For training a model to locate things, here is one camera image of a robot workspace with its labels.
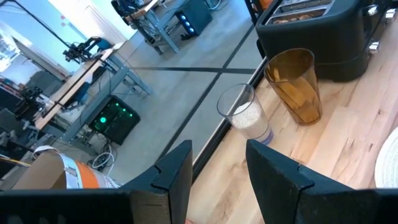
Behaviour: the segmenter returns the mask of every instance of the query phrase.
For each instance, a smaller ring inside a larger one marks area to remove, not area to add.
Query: workbench
[[[139,86],[148,95],[152,94],[153,90],[151,87],[146,85],[143,80],[120,61],[115,54],[122,44],[116,44],[113,48],[107,49],[101,52],[100,58],[94,58],[85,62],[75,74],[69,78],[65,84],[50,97],[48,111],[44,116],[39,117],[35,121],[35,127],[49,133],[57,138],[64,140],[65,142],[74,145],[76,148],[85,151],[91,156],[96,156],[96,152],[87,146],[87,142],[82,142],[82,139],[77,138],[77,134],[81,128],[84,127],[89,121],[92,121],[94,117],[102,110],[103,100],[111,95],[116,87],[126,78],[129,77],[136,86]],[[61,110],[62,105],[65,104],[82,86],[86,78],[93,74],[93,72],[100,67],[103,62],[114,65],[111,71],[114,70],[114,74],[109,78],[108,82],[100,89],[95,97],[88,103],[88,106],[80,113],[79,117],[69,125],[65,130],[55,127],[49,124],[50,120]]]
[[[323,115],[311,126],[297,125],[268,82],[260,81],[257,95],[274,132],[269,147],[354,189],[375,188],[377,155],[398,125],[397,40],[395,21],[361,78],[348,83],[320,81]],[[265,63],[266,59],[252,80],[263,77]],[[209,142],[220,138],[223,126]],[[236,129],[225,133],[192,186],[187,218],[196,224],[264,223],[249,180],[246,140]]]
[[[173,0],[170,2],[165,2],[162,6],[154,9],[155,6],[159,5],[159,0],[151,0],[145,7],[139,9],[137,12],[132,13],[129,16],[126,16],[124,19],[131,22],[132,19],[138,19],[142,16],[146,18],[146,20],[152,24],[153,30],[158,33],[164,41],[157,41],[158,43],[152,43],[151,46],[155,48],[155,50],[162,54],[162,51],[159,49],[160,45],[169,45],[175,53],[179,53],[180,50],[178,49],[175,42],[170,38],[169,34],[175,31],[179,25],[174,24],[172,27],[172,31],[167,31],[167,26],[169,22],[174,17],[174,13],[180,9],[182,5],[186,3],[186,0]],[[139,32],[142,31],[139,25],[136,24]]]

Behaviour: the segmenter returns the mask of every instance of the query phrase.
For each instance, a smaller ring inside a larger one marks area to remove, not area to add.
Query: concrete floor
[[[174,39],[180,48],[178,54],[168,46],[162,47],[163,55],[159,55],[145,42],[137,46],[136,43],[141,42],[142,37],[135,35],[119,50],[119,58],[132,68],[257,68],[261,57],[256,47],[255,30],[250,32],[239,50],[230,58],[252,22],[243,1],[224,0],[221,5],[226,3],[222,10],[212,13],[213,21],[200,36],[181,41],[181,33],[176,35]],[[133,179],[155,162],[210,83],[219,76],[170,149],[185,139],[192,139],[195,158],[222,120],[216,110],[218,97],[228,87],[246,83],[252,75],[139,69],[136,72],[154,89],[154,94],[137,95],[128,90],[117,92],[141,116],[140,123],[131,131],[124,144],[116,147],[118,156],[110,176],[120,182]]]

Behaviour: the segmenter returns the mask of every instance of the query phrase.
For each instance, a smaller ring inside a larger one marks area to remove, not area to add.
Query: toaster
[[[367,69],[395,19],[392,0],[274,0],[256,23],[268,58],[294,48],[315,56],[319,79],[348,82]]]

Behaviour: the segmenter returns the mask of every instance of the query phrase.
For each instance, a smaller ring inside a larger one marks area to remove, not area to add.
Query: toaster slot
[[[330,4],[332,0],[307,0],[307,1],[289,1],[282,3],[276,13],[289,12],[299,9],[306,9],[315,6]]]
[[[267,24],[284,24],[293,21],[303,21],[306,19],[313,19],[324,15],[326,9],[317,9],[314,11],[300,12],[296,14],[289,14],[285,16],[272,17],[268,20]]]

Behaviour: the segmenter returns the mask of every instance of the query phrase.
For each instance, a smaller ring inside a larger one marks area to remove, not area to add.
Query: wooden tabletop
[[[269,146],[354,189],[374,187],[378,152],[397,126],[397,40],[395,22],[361,78],[319,83],[323,116],[312,126],[297,125],[263,80],[257,95],[274,131]],[[196,224],[264,223],[249,180],[245,144],[231,129],[195,181],[187,217]]]

